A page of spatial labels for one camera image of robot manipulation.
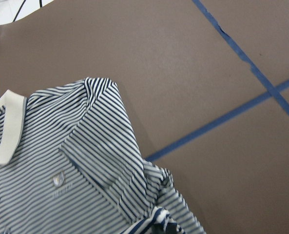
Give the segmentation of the navy white striped polo shirt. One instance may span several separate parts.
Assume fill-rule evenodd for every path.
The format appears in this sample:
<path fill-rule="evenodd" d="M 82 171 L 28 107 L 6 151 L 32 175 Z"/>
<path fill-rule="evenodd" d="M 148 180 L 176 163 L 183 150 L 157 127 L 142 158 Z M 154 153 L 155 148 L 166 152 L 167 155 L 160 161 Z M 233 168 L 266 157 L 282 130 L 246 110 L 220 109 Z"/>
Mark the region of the navy white striped polo shirt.
<path fill-rule="evenodd" d="M 0 98 L 0 234 L 202 234 L 169 170 L 142 158 L 117 84 Z"/>

